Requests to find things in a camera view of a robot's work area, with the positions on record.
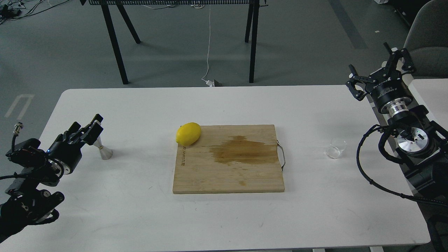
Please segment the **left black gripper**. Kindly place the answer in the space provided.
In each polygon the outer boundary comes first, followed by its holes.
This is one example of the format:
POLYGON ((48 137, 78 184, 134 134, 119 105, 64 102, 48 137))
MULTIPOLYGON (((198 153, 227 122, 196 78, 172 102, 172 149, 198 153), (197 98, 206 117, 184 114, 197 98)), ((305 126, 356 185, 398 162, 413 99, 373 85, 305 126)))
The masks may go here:
POLYGON ((68 132, 59 134, 47 150, 47 155, 62 164, 64 174, 72 174, 79 163, 82 153, 81 148, 93 145, 103 132, 101 123, 103 117, 96 114, 92 121, 84 127, 78 122, 73 122, 68 132))

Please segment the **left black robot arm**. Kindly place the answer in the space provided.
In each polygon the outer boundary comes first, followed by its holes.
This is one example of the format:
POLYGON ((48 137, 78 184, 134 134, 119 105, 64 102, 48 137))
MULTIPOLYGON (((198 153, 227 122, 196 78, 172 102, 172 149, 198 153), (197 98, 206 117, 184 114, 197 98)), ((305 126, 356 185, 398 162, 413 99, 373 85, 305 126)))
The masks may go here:
POLYGON ((1 242, 28 225, 49 224, 59 218, 56 207, 64 201, 65 196, 59 191, 51 193, 46 189, 38 189, 38 185, 55 187, 64 175, 74 172, 82 158, 81 149, 84 145, 101 148, 102 120, 103 117, 96 114, 85 127, 74 122, 67 131, 56 137, 48 150, 40 149, 40 141, 36 138, 16 143, 23 124, 15 124, 11 148, 6 157, 22 166, 23 170, 1 176, 1 179, 13 179, 5 190, 9 199, 1 204, 1 242))

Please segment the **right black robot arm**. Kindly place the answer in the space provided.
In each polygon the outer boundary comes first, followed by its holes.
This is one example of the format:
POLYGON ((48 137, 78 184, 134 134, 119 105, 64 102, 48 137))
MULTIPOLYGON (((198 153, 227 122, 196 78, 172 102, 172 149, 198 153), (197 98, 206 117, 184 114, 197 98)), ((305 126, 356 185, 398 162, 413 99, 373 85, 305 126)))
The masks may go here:
POLYGON ((424 105, 409 108, 414 97, 403 81, 403 75, 415 71, 414 63, 406 48, 392 49, 384 46, 389 54, 385 66, 360 76, 350 64, 351 74, 346 86, 358 101, 370 97, 378 113, 387 115, 385 126, 373 125, 363 134, 357 150, 356 163, 361 175, 374 187, 386 193, 414 202, 447 207, 447 130, 427 115, 424 105), (382 135, 378 143, 379 153, 388 161, 404 165, 408 182, 420 197, 398 193, 379 185, 370 178, 360 164, 360 149, 370 134, 382 135))

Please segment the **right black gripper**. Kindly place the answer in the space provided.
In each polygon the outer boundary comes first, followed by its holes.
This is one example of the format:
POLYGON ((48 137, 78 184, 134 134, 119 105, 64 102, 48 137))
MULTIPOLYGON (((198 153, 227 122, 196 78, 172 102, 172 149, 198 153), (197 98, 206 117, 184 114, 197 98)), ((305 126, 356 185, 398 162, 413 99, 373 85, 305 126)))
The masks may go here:
POLYGON ((383 43, 383 45, 389 53, 389 59, 386 61, 385 67, 382 67, 383 73, 368 77, 359 76, 355 67, 349 64, 351 74, 349 80, 346 81, 346 86, 358 101, 362 101, 369 94, 378 112, 387 114, 389 113, 388 104, 391 102, 398 100, 399 102, 403 101, 405 105, 410 105, 413 101, 413 96, 401 77, 392 77, 392 72, 397 71, 399 60, 402 59, 403 74, 414 73, 416 67, 408 49, 392 51, 388 43, 383 43))

